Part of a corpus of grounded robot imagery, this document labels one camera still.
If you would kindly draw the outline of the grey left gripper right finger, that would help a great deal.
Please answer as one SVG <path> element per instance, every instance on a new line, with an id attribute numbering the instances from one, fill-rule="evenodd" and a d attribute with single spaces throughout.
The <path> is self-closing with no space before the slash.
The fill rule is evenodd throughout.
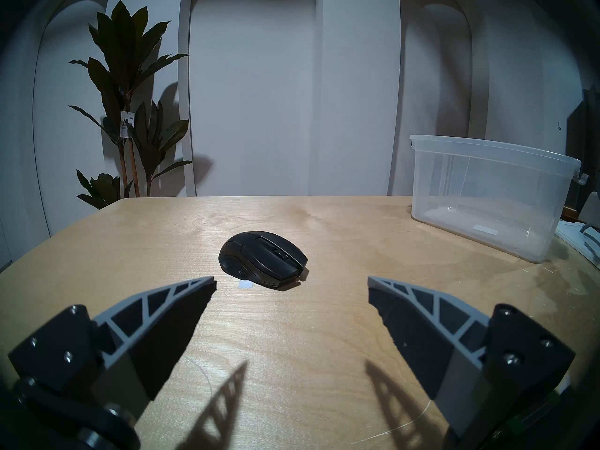
<path id="1" fill-rule="evenodd" d="M 437 290 L 368 277 L 368 302 L 452 440 L 512 440 L 560 400 L 575 352 L 513 305 L 491 317 Z"/>

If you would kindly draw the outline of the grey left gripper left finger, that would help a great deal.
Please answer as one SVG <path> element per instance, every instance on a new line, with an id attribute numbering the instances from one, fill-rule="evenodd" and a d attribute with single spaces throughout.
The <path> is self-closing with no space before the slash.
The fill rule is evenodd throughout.
<path id="1" fill-rule="evenodd" d="M 20 379 L 91 407 L 116 404 L 138 420 L 185 352 L 217 282 L 194 278 L 132 295 L 94 318 L 70 305 L 8 358 Z"/>

